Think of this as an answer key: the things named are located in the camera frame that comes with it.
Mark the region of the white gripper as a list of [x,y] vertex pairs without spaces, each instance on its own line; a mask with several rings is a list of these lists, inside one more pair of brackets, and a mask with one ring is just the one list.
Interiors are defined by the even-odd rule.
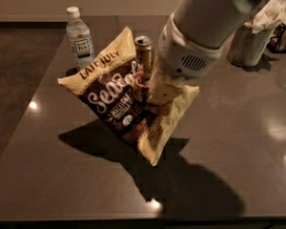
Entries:
[[184,81],[204,76],[222,50],[192,41],[179,29],[172,13],[158,39],[158,66],[153,67],[146,101],[163,105],[181,95]]

